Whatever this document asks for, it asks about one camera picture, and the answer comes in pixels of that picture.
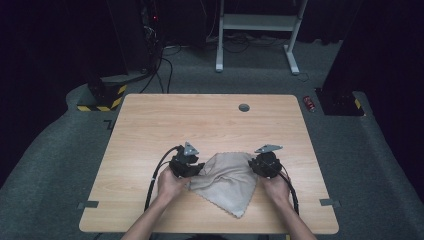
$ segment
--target person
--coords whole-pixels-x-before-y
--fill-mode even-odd
[[[265,192],[270,197],[278,212],[278,217],[286,226],[291,239],[316,239],[311,230],[294,211],[290,201],[290,190],[287,183],[280,177],[264,178],[259,176]],[[167,206],[178,197],[191,178],[177,178],[169,167],[166,167],[158,179],[158,195],[150,207],[128,229],[122,240],[147,240],[153,228]]]

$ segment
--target table top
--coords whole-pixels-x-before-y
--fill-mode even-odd
[[[242,112],[240,104],[250,110]],[[126,232],[143,213],[153,172],[172,147],[189,141],[199,163],[219,152],[275,151],[292,179],[300,216],[315,234],[338,223],[296,97],[291,95],[129,94],[125,97],[80,222],[84,232]],[[176,152],[169,154],[170,160]],[[260,181],[240,219],[184,190],[154,232],[286,233]]]

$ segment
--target dark wall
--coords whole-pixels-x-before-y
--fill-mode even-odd
[[[363,1],[324,84],[364,91],[387,143],[424,200],[424,4]]]
[[[424,4],[386,3],[370,39],[370,62],[360,89],[399,164],[424,201]]]
[[[57,14],[60,7],[44,1],[0,4],[1,185],[33,139],[67,110],[66,94],[85,83]]]

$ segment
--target white table leg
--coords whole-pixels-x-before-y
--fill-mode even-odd
[[[221,0],[221,10],[219,14],[219,34],[218,34],[218,47],[216,52],[216,71],[222,72],[224,70],[224,51],[223,51],[223,38],[224,38],[224,0]]]

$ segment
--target yellow and black tape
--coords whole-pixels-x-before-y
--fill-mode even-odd
[[[127,85],[123,86],[114,86],[114,89],[110,90],[105,97],[105,101],[103,103],[92,103],[92,104],[77,104],[77,108],[83,112],[89,111],[114,111],[119,106],[122,101],[122,97],[124,95],[125,89]]]

